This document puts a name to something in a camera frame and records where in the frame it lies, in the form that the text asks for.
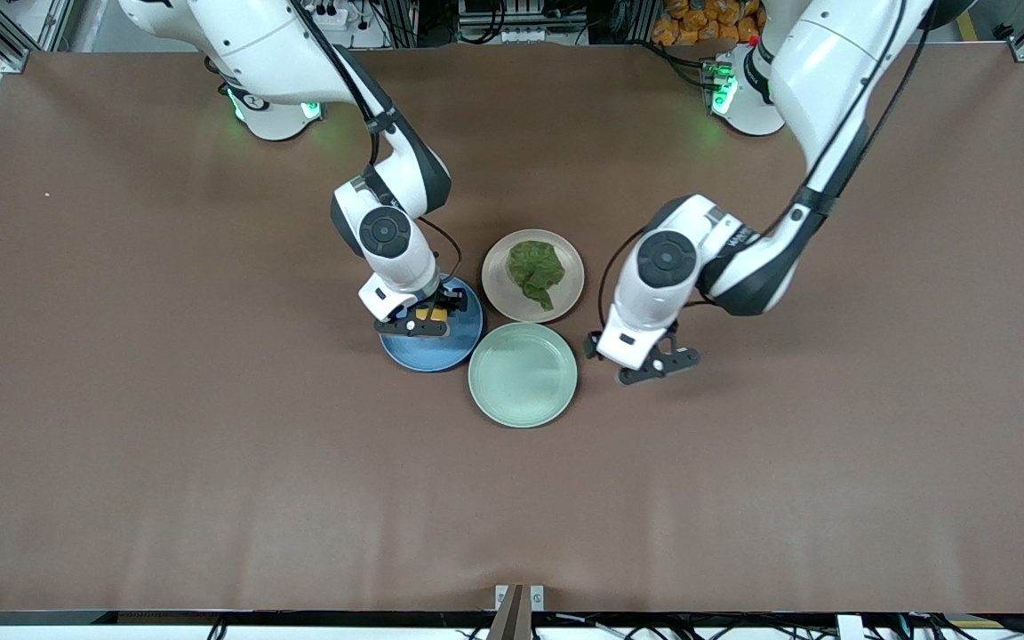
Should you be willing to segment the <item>white power strip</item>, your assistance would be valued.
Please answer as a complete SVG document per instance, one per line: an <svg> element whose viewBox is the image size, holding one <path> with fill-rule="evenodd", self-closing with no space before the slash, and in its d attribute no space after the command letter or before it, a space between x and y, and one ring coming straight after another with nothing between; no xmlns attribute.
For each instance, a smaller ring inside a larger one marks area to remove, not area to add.
<svg viewBox="0 0 1024 640"><path fill-rule="evenodd" d="M312 13L321 31L346 32L356 20L347 0L306 0L304 7Z"/></svg>

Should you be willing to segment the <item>blue round plate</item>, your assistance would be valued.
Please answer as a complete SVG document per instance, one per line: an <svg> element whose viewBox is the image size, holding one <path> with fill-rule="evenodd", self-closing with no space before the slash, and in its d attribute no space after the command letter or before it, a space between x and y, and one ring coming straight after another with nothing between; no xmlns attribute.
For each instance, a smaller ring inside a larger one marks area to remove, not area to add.
<svg viewBox="0 0 1024 640"><path fill-rule="evenodd" d="M415 372L443 372L468 359L486 331L486 315L471 284L459 276L447 280L447 287L462 289L468 301L464 311L452 312L444 337L379 336L391 359Z"/></svg>

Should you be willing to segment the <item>pale green round plate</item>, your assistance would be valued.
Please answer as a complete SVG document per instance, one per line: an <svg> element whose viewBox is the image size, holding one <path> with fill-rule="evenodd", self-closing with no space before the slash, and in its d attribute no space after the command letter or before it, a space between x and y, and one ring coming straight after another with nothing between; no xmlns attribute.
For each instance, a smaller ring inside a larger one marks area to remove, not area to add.
<svg viewBox="0 0 1024 640"><path fill-rule="evenodd" d="M580 370L564 337L540 324L501 325L468 361L468 392L496 424L541 427L574 398Z"/></svg>

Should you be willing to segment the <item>beige round plate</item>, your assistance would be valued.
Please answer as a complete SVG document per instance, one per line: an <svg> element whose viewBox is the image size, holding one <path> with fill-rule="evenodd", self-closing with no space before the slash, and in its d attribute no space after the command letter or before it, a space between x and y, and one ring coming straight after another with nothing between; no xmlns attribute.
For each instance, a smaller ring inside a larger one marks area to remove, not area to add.
<svg viewBox="0 0 1024 640"><path fill-rule="evenodd" d="M556 248L558 259L564 264L564 279L549 289L554 304L552 311L545 311L540 304L523 296L508 274L509 250L515 244L528 240L552 244ZM490 248L481 268L481 288L488 302L501 315L519 323L545 324L564 316L580 300L584 283L584 264L573 244L559 234L543 229L525 229L504 236Z"/></svg>

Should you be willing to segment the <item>green lettuce leaf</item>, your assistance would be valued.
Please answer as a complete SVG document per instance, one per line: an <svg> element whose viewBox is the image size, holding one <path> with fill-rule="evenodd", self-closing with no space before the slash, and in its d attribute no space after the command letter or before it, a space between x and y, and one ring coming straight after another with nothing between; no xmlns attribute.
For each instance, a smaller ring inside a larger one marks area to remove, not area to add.
<svg viewBox="0 0 1024 640"><path fill-rule="evenodd" d="M540 304L545 311L552 311L554 304L549 289L565 276L564 264L558 259L556 248L546 242L520 242L508 252L508 274L521 294Z"/></svg>

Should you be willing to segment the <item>silver table edge bracket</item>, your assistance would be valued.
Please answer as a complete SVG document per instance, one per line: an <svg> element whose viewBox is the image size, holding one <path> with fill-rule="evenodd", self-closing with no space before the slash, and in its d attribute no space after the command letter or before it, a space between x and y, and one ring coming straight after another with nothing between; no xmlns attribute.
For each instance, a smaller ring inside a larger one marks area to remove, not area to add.
<svg viewBox="0 0 1024 640"><path fill-rule="evenodd" d="M494 588L494 606L492 611L500 608L503 604L505 596L508 592L512 590L512 586L508 584L499 584ZM523 591L523 600L529 601L530 608L534 612L544 612L546 611L546 591L544 586L523 586L521 588Z"/></svg>

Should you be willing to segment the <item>net bag of oranges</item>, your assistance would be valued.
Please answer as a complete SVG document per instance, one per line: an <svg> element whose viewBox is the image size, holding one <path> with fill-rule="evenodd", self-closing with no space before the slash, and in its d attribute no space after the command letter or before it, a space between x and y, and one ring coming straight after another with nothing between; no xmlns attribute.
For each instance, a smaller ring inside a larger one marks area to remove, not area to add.
<svg viewBox="0 0 1024 640"><path fill-rule="evenodd" d="M662 47L717 39L756 44L767 18L761 0L662 0L651 41Z"/></svg>

